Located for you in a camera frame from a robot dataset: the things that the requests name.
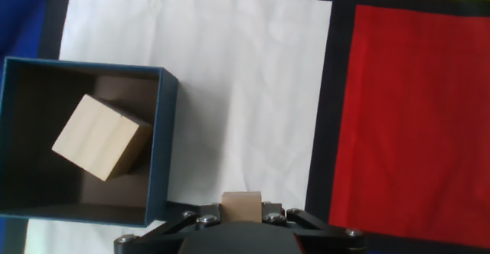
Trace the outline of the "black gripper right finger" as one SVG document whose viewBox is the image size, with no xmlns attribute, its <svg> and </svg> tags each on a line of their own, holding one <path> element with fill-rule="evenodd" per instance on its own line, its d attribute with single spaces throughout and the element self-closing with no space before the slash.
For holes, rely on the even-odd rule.
<svg viewBox="0 0 490 254">
<path fill-rule="evenodd" d="M 355 228 L 331 226 L 301 210 L 262 202 L 263 223 L 292 231 L 302 253 L 366 254 L 366 236 Z"/>
</svg>

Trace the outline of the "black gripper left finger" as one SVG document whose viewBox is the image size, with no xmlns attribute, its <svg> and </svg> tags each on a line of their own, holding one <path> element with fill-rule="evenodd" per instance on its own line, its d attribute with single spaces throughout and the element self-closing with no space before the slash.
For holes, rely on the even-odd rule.
<svg viewBox="0 0 490 254">
<path fill-rule="evenodd" d="M 221 204 L 171 205 L 169 218 L 161 226 L 137 236 L 122 235 L 113 242 L 115 254 L 178 253 L 193 232 L 221 223 Z"/>
</svg>

